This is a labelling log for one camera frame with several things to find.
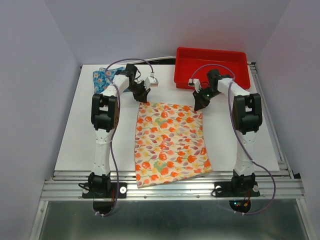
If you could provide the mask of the blue floral skirt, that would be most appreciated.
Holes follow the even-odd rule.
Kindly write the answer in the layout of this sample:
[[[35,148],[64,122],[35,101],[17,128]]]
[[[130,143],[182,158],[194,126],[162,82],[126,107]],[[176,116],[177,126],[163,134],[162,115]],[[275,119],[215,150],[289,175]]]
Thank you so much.
[[[110,80],[114,80],[115,74],[117,71],[123,71],[125,68],[118,67],[114,69],[108,69],[101,67],[99,70],[96,70],[92,73],[94,93],[102,94],[108,86],[111,85]]]

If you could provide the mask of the orange floral skirt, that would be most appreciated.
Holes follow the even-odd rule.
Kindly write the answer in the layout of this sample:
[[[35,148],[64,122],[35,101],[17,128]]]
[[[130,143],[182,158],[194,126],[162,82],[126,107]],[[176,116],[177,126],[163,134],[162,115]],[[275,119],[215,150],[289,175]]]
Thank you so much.
[[[147,102],[138,108],[134,162],[139,189],[213,171],[203,132],[203,114],[192,106]]]

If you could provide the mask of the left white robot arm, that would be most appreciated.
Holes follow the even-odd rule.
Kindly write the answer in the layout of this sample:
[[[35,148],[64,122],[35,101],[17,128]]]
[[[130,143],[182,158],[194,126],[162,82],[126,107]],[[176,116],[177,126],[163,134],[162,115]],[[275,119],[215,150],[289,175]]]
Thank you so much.
[[[111,183],[111,143],[120,118],[120,96],[125,90],[140,103],[147,102],[151,83],[149,79],[136,81],[138,68],[127,64],[118,70],[111,84],[102,93],[95,93],[91,102],[91,123],[95,130],[95,155],[93,168],[85,183],[88,198],[110,198],[116,192]]]

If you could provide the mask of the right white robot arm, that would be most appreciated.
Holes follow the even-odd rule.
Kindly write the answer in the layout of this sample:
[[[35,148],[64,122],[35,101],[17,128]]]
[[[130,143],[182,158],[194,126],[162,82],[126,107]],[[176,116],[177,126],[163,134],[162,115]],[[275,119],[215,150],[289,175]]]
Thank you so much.
[[[207,74],[208,83],[190,78],[188,85],[194,87],[194,110],[206,108],[211,99],[223,94],[228,99],[231,126],[237,139],[236,162],[230,181],[215,182],[212,195],[218,198],[259,196],[254,160],[252,157],[256,134],[263,123],[262,100],[258,93],[250,93],[240,87],[234,74],[221,75],[218,69]]]

